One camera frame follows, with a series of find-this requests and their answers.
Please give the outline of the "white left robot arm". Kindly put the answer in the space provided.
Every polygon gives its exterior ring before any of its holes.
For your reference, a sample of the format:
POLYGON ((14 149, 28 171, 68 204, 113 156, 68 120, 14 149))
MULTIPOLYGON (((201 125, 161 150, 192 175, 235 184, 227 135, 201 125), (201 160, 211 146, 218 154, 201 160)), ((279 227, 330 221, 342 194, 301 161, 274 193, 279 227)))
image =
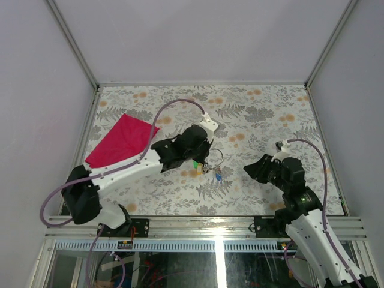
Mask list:
POLYGON ((93 171, 83 165, 75 167, 61 191, 73 222, 97 221, 117 236, 128 235, 131 221, 127 210, 107 202, 106 196, 140 178, 179 168, 188 160, 205 163, 217 128, 214 123, 194 124, 174 138, 157 141, 136 160, 129 158, 93 171))

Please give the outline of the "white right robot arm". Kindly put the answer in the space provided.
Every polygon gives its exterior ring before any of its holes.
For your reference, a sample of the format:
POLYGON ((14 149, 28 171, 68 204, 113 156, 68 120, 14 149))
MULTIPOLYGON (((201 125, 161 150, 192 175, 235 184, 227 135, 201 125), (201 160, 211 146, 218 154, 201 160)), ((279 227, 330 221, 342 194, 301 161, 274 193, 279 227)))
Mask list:
POLYGON ((285 207, 275 212, 269 230, 288 236, 314 271, 320 287, 377 287, 374 277, 365 276, 346 253, 314 191, 306 185, 305 171, 297 158, 275 160, 265 154, 244 166, 261 184, 272 184, 283 193, 285 207))

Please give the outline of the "large silver keyring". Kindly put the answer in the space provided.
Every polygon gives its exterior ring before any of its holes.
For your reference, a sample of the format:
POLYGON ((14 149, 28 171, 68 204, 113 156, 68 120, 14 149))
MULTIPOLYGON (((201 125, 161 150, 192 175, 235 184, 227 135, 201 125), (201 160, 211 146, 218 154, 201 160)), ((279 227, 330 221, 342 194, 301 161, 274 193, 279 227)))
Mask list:
POLYGON ((218 170, 224 161, 224 155, 218 148, 211 148, 206 159, 210 171, 218 170))

